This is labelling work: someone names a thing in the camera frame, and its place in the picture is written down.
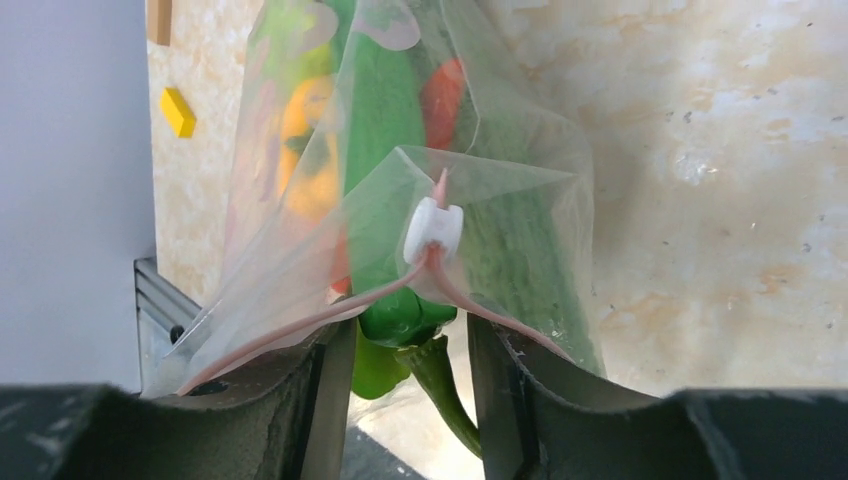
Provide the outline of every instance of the marble wall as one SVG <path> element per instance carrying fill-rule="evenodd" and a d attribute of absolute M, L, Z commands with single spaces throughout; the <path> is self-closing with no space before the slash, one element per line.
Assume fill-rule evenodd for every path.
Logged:
<path fill-rule="evenodd" d="M 159 273 L 201 305 L 218 287 L 245 46 L 262 0 L 173 2 L 171 45 L 148 42 Z M 177 138 L 159 99 L 176 87 L 197 117 Z"/>

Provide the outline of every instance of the clear plastic bag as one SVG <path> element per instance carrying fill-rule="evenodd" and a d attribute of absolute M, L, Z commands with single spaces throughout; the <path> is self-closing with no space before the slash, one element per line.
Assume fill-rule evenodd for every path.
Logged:
<path fill-rule="evenodd" d="M 392 305 L 409 298 L 424 313 L 517 319 L 603 374 L 587 317 L 588 146 L 473 3 L 266 0 L 237 135 L 222 286 L 145 396 L 185 393 L 366 310 L 397 313 L 385 334 L 402 336 L 415 326 Z M 402 254 L 437 185 L 464 212 L 445 278 Z M 402 298 L 371 298 L 399 280 Z"/>

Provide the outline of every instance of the cucumber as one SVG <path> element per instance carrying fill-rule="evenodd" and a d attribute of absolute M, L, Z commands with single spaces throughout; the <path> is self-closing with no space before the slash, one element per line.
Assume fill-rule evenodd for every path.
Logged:
<path fill-rule="evenodd" d="M 460 110 L 464 128 L 455 133 L 454 144 L 470 146 L 467 153 L 472 156 L 532 165 L 532 132 L 505 110 L 501 115 L 487 112 L 478 129 L 469 98 Z M 551 337 L 579 366 L 603 375 L 574 276 L 562 268 L 569 252 L 558 241 L 550 215 L 552 200 L 544 191 L 533 190 L 465 206 L 459 254 L 474 293 Z"/>

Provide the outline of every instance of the green pepper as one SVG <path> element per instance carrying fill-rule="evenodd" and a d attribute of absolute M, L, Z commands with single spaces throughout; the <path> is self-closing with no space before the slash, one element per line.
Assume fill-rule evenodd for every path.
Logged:
<path fill-rule="evenodd" d="M 384 49 L 361 33 L 349 37 L 355 0 L 326 3 L 339 16 L 339 29 L 333 38 L 336 70 L 341 68 L 343 56 L 352 58 L 347 67 L 352 71 L 342 72 L 352 75 L 354 81 L 344 156 L 347 193 L 398 145 L 425 145 L 419 105 L 421 84 L 407 52 Z M 411 203 L 414 199 L 394 200 Z M 389 238 L 397 233 L 392 229 L 405 223 L 405 218 L 391 215 L 381 218 L 380 228 L 386 229 Z M 360 248 L 363 246 L 356 243 L 348 245 L 349 258 L 355 259 Z M 394 265 L 355 268 L 351 272 L 352 293 L 380 287 L 396 277 Z M 440 327 L 454 318 L 455 307 L 423 300 L 409 288 L 375 302 L 359 317 L 352 389 L 360 397 L 378 398 L 412 372 L 451 430 L 479 456 L 479 433 L 459 402 L 447 338 L 433 339 Z"/>

